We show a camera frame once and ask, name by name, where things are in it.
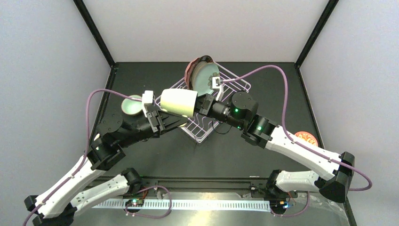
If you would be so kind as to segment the cream mug green handle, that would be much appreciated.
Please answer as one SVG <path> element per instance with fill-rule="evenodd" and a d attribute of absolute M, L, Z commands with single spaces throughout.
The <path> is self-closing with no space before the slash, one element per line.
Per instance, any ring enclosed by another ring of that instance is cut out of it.
<path fill-rule="evenodd" d="M 191 118 L 197 95 L 197 91 L 189 89 L 165 89 L 160 96 L 160 107 L 167 112 Z"/>

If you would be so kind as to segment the green flower plate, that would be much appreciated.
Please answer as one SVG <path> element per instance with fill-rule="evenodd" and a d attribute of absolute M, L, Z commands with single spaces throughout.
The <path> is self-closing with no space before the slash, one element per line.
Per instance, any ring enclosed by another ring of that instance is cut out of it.
<path fill-rule="evenodd" d="M 215 63 L 200 62 L 198 63 L 191 75 L 191 90 L 197 91 L 197 96 L 205 94 L 213 94 L 212 77 L 216 73 L 219 74 L 219 68 Z"/>

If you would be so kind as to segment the pink polka dot plate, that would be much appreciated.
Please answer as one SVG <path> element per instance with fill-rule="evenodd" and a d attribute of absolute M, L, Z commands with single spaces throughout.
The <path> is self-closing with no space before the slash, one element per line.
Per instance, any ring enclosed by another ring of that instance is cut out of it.
<path fill-rule="evenodd" d="M 194 68 L 196 67 L 196 65 L 198 64 L 198 62 L 200 61 L 199 57 L 192 60 L 191 62 L 189 62 L 189 64 L 187 65 L 185 72 L 184 72 L 184 82 L 187 86 L 187 89 L 192 89 L 192 85 L 191 85 L 191 76 L 192 76 L 192 72 L 194 70 Z"/>

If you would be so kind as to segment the dark striped plate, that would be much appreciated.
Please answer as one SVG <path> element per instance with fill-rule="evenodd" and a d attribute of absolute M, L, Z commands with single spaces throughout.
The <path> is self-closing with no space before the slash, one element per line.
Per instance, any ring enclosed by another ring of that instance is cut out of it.
<path fill-rule="evenodd" d="M 198 64 L 200 63 L 200 62 L 206 62 L 206 63 L 213 63 L 214 61 L 213 61 L 213 59 L 212 59 L 212 57 L 210 57 L 210 56 L 208 56 L 208 55 L 204 55 L 204 56 L 200 56 L 199 57 L 200 59 L 199 59 L 199 62 L 198 62 Z"/>

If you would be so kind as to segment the white mug blue handle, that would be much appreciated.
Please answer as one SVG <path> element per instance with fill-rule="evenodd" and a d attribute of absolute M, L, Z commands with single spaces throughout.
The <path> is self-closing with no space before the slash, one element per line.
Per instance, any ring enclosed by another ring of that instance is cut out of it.
<path fill-rule="evenodd" d="M 97 134 L 97 135 L 95 135 L 95 137 L 94 137 L 93 140 L 95 141 L 95 140 L 97 140 L 99 137 L 100 137 L 100 134 Z"/>

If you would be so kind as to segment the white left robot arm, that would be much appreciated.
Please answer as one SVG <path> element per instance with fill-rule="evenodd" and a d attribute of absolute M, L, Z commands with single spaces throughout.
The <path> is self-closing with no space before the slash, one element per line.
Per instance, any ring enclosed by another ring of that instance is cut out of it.
<path fill-rule="evenodd" d="M 76 165 L 46 192 L 25 199 L 28 218 L 35 226 L 69 226 L 75 216 L 109 198 L 137 193 L 143 183 L 133 168 L 92 188 L 88 184 L 124 158 L 123 148 L 158 138 L 187 121 L 186 116 L 155 107 L 146 113 L 138 110 L 104 116 L 97 126 L 99 137 L 89 142 Z"/>

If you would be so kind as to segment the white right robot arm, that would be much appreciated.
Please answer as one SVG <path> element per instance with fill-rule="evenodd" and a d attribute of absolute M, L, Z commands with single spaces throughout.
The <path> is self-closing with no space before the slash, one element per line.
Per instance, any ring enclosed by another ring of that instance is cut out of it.
<path fill-rule="evenodd" d="M 301 172 L 274 170 L 267 185 L 270 193 L 318 192 L 331 201 L 344 203 L 354 174 L 354 155 L 314 146 L 258 115 L 257 110 L 258 102 L 245 91 L 233 94 L 228 103 L 204 94 L 196 98 L 194 105 L 196 113 L 241 130 L 242 138 L 251 145 L 285 155 L 308 168 Z"/>

